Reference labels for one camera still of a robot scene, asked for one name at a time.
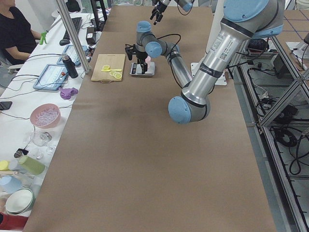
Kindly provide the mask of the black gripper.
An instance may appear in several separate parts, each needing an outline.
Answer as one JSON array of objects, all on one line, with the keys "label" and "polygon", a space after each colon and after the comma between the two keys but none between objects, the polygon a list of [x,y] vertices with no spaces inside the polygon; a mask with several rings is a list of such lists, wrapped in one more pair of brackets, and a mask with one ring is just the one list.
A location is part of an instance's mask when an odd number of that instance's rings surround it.
[{"label": "black gripper", "polygon": [[152,12],[152,15],[150,19],[154,19],[154,25],[161,22],[163,18],[163,12],[166,10],[167,5],[163,1],[156,1],[154,11]]},{"label": "black gripper", "polygon": [[146,59],[147,53],[143,51],[136,51],[136,58],[137,58],[137,74],[146,74],[148,71]]}]

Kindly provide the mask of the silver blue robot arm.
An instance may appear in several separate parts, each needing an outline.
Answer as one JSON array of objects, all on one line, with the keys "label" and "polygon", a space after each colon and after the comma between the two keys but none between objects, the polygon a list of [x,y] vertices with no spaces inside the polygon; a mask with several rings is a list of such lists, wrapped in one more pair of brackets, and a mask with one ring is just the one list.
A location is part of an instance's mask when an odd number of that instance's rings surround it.
[{"label": "silver blue robot arm", "polygon": [[241,44],[249,39],[268,38],[283,29],[283,0],[226,0],[223,3],[221,30],[191,75],[178,47],[155,37],[148,21],[137,24],[136,48],[146,56],[164,56],[181,86],[180,96],[169,101],[170,118],[178,124],[201,121],[210,112],[208,94],[229,65]]},{"label": "silver blue robot arm", "polygon": [[[175,0],[177,7],[181,7],[186,13],[189,13],[193,8],[193,0]],[[150,16],[150,20],[154,19],[154,25],[160,22],[163,18],[163,13],[171,3],[170,0],[153,0],[154,8]]]}]

